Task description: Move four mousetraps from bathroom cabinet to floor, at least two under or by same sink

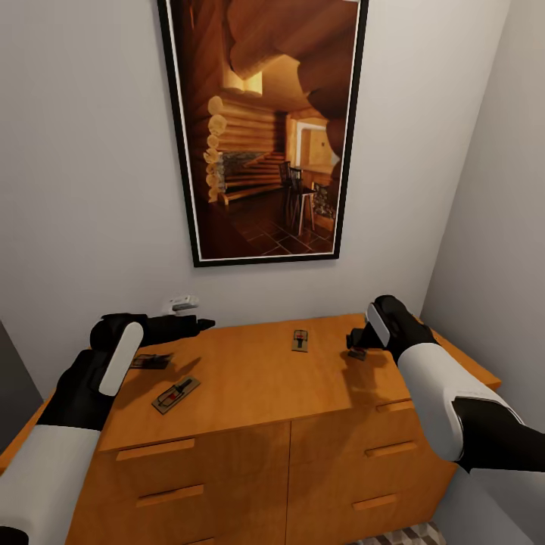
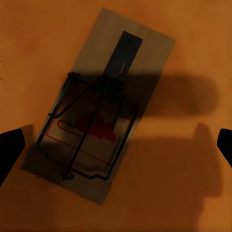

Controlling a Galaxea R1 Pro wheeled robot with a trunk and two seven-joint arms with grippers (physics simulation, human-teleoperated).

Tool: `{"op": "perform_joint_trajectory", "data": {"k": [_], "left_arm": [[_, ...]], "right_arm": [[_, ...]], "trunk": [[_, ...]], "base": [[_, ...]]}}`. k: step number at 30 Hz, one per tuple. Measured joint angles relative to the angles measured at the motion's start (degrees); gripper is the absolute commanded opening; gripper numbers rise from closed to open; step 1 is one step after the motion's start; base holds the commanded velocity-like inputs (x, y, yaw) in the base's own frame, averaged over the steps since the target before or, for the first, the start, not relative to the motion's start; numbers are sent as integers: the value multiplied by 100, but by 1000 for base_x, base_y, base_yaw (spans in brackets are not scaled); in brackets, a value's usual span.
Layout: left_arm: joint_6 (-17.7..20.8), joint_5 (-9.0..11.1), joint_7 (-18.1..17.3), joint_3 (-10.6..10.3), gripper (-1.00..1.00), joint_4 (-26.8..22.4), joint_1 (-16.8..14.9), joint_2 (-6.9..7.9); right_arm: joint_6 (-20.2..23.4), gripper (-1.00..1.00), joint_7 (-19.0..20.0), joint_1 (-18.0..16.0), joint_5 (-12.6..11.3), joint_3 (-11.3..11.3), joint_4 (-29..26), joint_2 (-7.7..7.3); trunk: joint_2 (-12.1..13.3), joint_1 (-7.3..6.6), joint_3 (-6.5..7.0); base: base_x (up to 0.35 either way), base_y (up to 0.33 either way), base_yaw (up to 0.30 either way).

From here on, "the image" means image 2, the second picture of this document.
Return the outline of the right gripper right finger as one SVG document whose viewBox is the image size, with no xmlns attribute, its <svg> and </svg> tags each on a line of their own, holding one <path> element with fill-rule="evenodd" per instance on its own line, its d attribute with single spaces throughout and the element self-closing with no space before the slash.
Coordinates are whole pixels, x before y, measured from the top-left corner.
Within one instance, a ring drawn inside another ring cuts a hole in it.
<svg viewBox="0 0 232 232">
<path fill-rule="evenodd" d="M 217 146 L 232 167 L 232 130 L 220 130 Z"/>
</svg>

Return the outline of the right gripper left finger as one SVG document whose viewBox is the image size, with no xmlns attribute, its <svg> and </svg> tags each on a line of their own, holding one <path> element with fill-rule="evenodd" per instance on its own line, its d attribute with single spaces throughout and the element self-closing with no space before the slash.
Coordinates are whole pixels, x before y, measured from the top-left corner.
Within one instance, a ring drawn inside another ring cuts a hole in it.
<svg viewBox="0 0 232 232">
<path fill-rule="evenodd" d="M 25 147 L 21 129 L 0 134 L 0 187 Z"/>
</svg>

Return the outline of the mousetrap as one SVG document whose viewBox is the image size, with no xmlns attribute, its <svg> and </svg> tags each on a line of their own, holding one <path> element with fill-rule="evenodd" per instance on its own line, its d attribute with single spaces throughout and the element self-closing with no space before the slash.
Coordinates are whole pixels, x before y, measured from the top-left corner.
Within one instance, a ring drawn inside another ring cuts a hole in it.
<svg viewBox="0 0 232 232">
<path fill-rule="evenodd" d="M 102 206 L 175 42 L 102 7 L 21 169 Z"/>
</svg>

